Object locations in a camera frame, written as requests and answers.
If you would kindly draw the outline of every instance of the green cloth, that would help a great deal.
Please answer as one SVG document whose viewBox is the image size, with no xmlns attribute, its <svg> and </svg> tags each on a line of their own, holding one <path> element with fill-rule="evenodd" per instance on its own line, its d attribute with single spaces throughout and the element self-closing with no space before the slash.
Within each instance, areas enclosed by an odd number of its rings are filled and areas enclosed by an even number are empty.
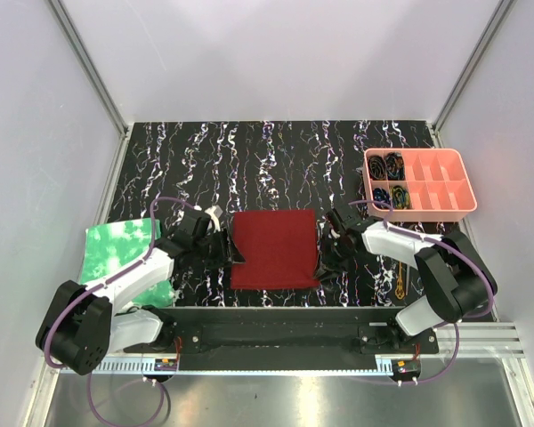
<svg viewBox="0 0 534 427">
<path fill-rule="evenodd" d="M 87 229 L 81 283 L 102 278 L 144 254 L 150 244 L 150 218 L 102 224 Z M 157 221 L 156 238 L 160 237 Z M 158 308 L 174 305 L 174 290 L 168 280 L 133 299 L 135 305 Z"/>
</svg>

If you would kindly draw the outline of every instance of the purple cable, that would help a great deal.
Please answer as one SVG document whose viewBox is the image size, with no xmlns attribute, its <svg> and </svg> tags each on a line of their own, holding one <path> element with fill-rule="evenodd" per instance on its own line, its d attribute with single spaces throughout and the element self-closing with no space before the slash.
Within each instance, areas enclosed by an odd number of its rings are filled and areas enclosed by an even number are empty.
<svg viewBox="0 0 534 427">
<path fill-rule="evenodd" d="M 71 311 L 73 311 L 73 309 L 75 309 L 76 306 L 78 306 L 78 304 L 81 303 L 89 295 L 94 294 L 95 292 L 97 292 L 98 290 L 102 289 L 106 285 L 110 285 L 115 280 L 117 280 L 119 278 L 122 278 L 125 274 L 129 273 L 130 271 L 136 269 L 138 266 L 142 265 L 143 261 L 146 261 L 146 260 L 149 259 L 150 255 L 152 254 L 152 251 L 154 250 L 154 242 L 156 240 L 156 218 L 154 216 L 154 208 L 155 208 L 156 204 L 159 201 L 180 203 L 184 207 L 189 207 L 190 209 L 194 209 L 194 206 L 192 206 L 188 202 L 186 202 L 184 200 L 180 200 L 179 198 L 176 198 L 176 197 L 157 197 L 154 200 L 152 200 L 152 203 L 150 204 L 150 223 L 151 223 L 151 227 L 150 228 L 151 228 L 151 231 L 150 231 L 150 245 L 149 245 L 148 252 L 144 255 L 144 257 L 142 258 L 142 261 L 139 260 L 138 262 L 135 262 L 134 264 L 131 264 L 130 266 L 128 266 L 126 269 L 124 269 L 122 271 L 119 271 L 119 273 L 116 273 L 115 275 L 113 275 L 110 278 L 108 278 L 107 280 L 105 280 L 104 284 L 100 283 L 99 285 L 96 285 L 96 286 L 91 287 L 90 289 L 87 289 L 85 292 L 83 292 L 81 295 L 79 295 L 75 300 L 73 300 L 65 308 L 65 310 L 63 310 L 61 312 L 60 316 L 57 317 L 55 319 L 55 321 L 53 322 L 52 328 L 49 330 L 49 332 L 47 333 L 47 336 L 45 337 L 44 358 L 45 358 L 45 363 L 49 367 L 53 367 L 53 368 L 56 368 L 56 369 L 61 369 L 61 368 L 65 367 L 65 365 L 63 365 L 62 363 L 55 363 L 52 360 L 52 353 L 51 353 L 53 337 L 55 336 L 55 333 L 57 332 L 58 328 L 61 325 L 61 322 L 65 319 L 65 317 L 67 317 L 68 314 Z M 94 403 L 93 403 L 93 398 L 91 397 L 91 387 L 90 387 L 90 385 L 91 385 L 91 376 L 89 376 L 89 378 L 87 379 L 87 384 L 88 384 L 87 385 L 87 398 L 89 400 L 89 406 L 90 406 L 91 410 L 93 411 L 93 413 L 95 414 L 95 416 L 97 417 L 97 419 L 102 423 L 106 423 L 110 427 L 120 427 L 120 426 L 118 426 L 116 424 L 112 424 L 112 423 L 104 421 L 102 419 L 102 417 L 99 415 L 99 413 L 95 410 Z M 160 400 L 160 405 L 158 406 L 158 411 L 150 418 L 150 423 L 152 423 L 152 421 L 154 421 L 154 419 L 158 416 L 158 413 L 162 409 L 162 405 L 163 405 L 163 402 L 164 402 L 164 387 L 161 386 L 161 390 L 162 390 L 162 396 L 161 396 L 161 400 Z M 143 427 L 143 426 L 146 426 L 146 425 L 149 425 L 149 422 L 141 424 L 140 427 Z"/>
<path fill-rule="evenodd" d="M 416 240 L 421 240 L 421 236 L 418 233 L 414 232 L 414 231 L 406 230 L 406 229 L 402 229 L 402 228 L 395 228 L 395 229 L 391 229 L 390 228 L 390 224 L 388 223 L 388 218 L 393 213 L 393 207 L 391 205 L 388 205 L 385 202 L 378 202 L 378 201 L 375 201 L 375 200 L 356 200 L 354 202 L 350 202 L 349 205 L 366 205 L 368 203 L 373 203 L 374 205 L 387 207 L 389 209 L 389 212 L 384 217 L 384 226 L 385 226 L 386 230 L 391 231 L 393 233 L 401 234 L 402 236 L 407 236 L 407 237 L 410 237 L 410 238 L 415 238 Z M 481 311 L 480 313 L 471 314 L 471 315 L 468 315 L 467 317 L 468 318 L 479 318 L 481 316 L 485 316 L 486 314 L 489 314 L 490 311 L 492 310 L 492 306 L 494 304 L 494 295 L 492 294 L 492 287 L 490 287 L 490 283 L 487 280 L 487 278 L 485 277 L 485 275 L 482 273 L 481 269 L 479 269 L 479 267 L 477 267 L 477 265 L 474 262 L 472 262 L 469 258 L 467 258 L 463 254 L 461 254 L 453 246 L 449 246 L 446 243 L 443 243 L 443 242 L 441 242 L 439 240 L 435 240 L 434 238 L 424 238 L 424 241 L 427 242 L 427 243 L 433 243 L 434 245 L 442 247 L 443 249 L 445 249 L 450 254 L 455 255 L 459 260 L 464 262 L 471 270 L 473 270 L 474 274 L 476 274 L 482 280 L 482 283 L 484 284 L 484 286 L 485 286 L 485 288 L 487 290 L 487 299 L 488 299 L 487 307 L 486 307 L 485 310 Z M 455 351 L 453 351 L 453 356 L 451 357 L 449 363 L 438 374 L 436 374 L 436 375 L 434 375 L 434 376 L 432 376 L 430 378 L 425 378 L 424 380 L 419 381 L 418 382 L 419 384 L 427 384 L 427 383 L 430 383 L 432 381 L 435 381 L 435 380 L 441 378 L 442 376 L 444 376 L 449 371 L 449 369 L 455 363 L 455 360 L 457 359 L 457 354 L 459 353 L 459 329 L 458 329 L 457 324 L 455 324 L 454 327 L 455 327 Z M 355 377 L 353 377 L 353 379 L 357 380 L 357 381 L 360 381 L 362 383 L 370 383 L 370 384 L 376 384 L 376 385 L 397 385 L 396 383 L 378 383 L 378 382 L 375 382 L 375 381 L 363 380 L 361 378 L 355 378 Z"/>
<path fill-rule="evenodd" d="M 107 421 L 106 419 L 104 419 L 101 414 L 99 414 L 99 412 L 97 411 L 97 408 L 95 407 L 95 404 L 93 403 L 93 396 L 91 395 L 91 379 L 93 377 L 93 374 L 89 374 L 87 376 L 87 401 L 89 402 L 89 408 L 91 409 L 91 412 L 93 412 L 93 415 L 95 415 L 95 418 L 97 418 L 97 420 L 100 422 L 100 423 L 103 423 L 105 425 L 108 425 L 109 427 L 123 427 L 122 425 L 120 424 L 114 424 L 110 421 Z M 157 410 L 155 411 L 155 413 L 152 415 L 151 418 L 149 418 L 148 420 L 146 420 L 144 423 L 141 423 L 141 424 L 136 424 L 135 426 L 131 426 L 131 427 L 148 427 L 149 425 L 152 424 L 152 422 L 154 420 L 157 419 L 157 416 L 158 414 L 160 414 L 160 411 L 162 410 L 162 406 L 164 405 L 164 396 L 165 396 L 165 388 L 164 388 L 164 385 L 162 385 L 161 383 L 159 383 L 158 381 L 155 382 L 155 384 L 158 386 L 158 388 L 160 389 L 160 402 L 158 402 L 158 407 L 157 407 Z"/>
</svg>

